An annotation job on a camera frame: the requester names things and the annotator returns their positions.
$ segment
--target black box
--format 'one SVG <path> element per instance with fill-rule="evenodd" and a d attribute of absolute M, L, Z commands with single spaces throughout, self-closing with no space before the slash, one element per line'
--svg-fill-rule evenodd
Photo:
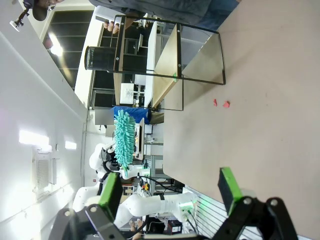
<path fill-rule="evenodd" d="M 178 220 L 168 220 L 168 229 L 167 232 L 169 235 L 181 234 L 182 233 L 182 223 Z"/>

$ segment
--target small red piece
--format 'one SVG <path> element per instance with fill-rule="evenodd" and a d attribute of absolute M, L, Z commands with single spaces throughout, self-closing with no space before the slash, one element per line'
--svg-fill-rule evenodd
<path fill-rule="evenodd" d="M 230 102 L 229 101 L 224 101 L 223 107 L 228 109 L 230 107 Z"/>

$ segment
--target bolt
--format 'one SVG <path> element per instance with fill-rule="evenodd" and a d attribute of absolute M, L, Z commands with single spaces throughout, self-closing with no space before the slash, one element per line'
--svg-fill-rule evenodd
<path fill-rule="evenodd" d="M 278 205 L 277 199 L 272 199 L 271 202 L 270 202 L 270 204 L 271 204 L 272 206 L 277 206 L 277 205 Z"/>
<path fill-rule="evenodd" d="M 95 206 L 93 206 L 92 208 L 90 208 L 90 212 L 94 213 L 97 211 L 97 208 Z"/>
<path fill-rule="evenodd" d="M 246 204 L 246 205 L 251 204 L 251 202 L 252 202 L 252 200 L 251 200 L 251 198 L 249 198 L 249 197 L 247 197 L 247 198 L 245 198 L 245 199 L 243 200 L 243 203 Z"/>

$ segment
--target gray shirt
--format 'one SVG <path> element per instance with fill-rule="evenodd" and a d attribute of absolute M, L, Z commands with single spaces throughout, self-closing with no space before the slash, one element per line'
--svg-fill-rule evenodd
<path fill-rule="evenodd" d="M 211 0 L 89 0 L 95 6 L 103 6 L 123 14 L 144 13 L 164 20 L 196 25 L 206 14 Z"/>

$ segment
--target beige tabletop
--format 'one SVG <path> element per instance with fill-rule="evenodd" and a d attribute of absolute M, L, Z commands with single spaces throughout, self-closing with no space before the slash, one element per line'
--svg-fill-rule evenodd
<path fill-rule="evenodd" d="M 165 111 L 163 146 L 165 174 L 221 201 L 219 168 L 229 166 L 260 200 L 281 197 L 297 233 L 313 239 L 320 236 L 319 23 L 317 0 L 242 0 L 219 29 L 226 85 L 185 80 L 184 111 Z"/>

